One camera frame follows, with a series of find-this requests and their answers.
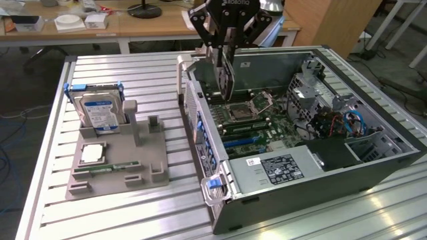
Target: blue hard drive label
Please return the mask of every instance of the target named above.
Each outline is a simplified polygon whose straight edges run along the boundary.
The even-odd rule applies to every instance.
[[[112,112],[112,101],[89,101],[84,103],[87,117],[99,131],[111,131],[117,128],[116,114]]]
[[[291,154],[260,160],[260,164],[273,185],[304,177]]]

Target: black lamp base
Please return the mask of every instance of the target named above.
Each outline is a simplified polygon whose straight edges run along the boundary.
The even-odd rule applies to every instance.
[[[161,15],[160,7],[145,4],[145,8],[140,4],[132,5],[127,9],[127,13],[140,19],[153,19]]]

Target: white box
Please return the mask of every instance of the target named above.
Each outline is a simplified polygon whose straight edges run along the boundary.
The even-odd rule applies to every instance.
[[[83,23],[83,20],[76,15],[61,15],[55,19],[55,25],[57,32],[61,33],[71,33],[87,30],[87,26]]]
[[[88,29],[105,29],[108,25],[107,15],[92,14],[87,16],[84,24]]]
[[[357,43],[353,45],[353,48],[351,50],[351,54],[360,54],[364,51],[371,38],[372,36],[370,34],[367,34],[366,32],[361,32]]]
[[[19,32],[41,32],[45,21],[41,16],[12,16]]]

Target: gray 3d-printed holder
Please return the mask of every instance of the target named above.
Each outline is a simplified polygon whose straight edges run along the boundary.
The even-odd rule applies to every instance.
[[[135,100],[123,102],[123,111],[129,123],[119,126],[120,133],[97,135],[92,127],[80,128],[65,192],[67,200],[155,188],[169,183],[164,123],[156,115],[149,116],[148,120],[136,121]],[[80,163],[83,148],[91,144],[104,146],[101,164]],[[117,166],[128,162],[132,164],[117,170]],[[100,170],[96,173],[77,170],[111,165],[115,165],[111,167],[112,170]]]

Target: wooden cabinet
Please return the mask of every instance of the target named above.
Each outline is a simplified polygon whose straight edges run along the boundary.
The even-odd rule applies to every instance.
[[[285,0],[300,25],[293,46],[328,45],[345,58],[382,0]]]

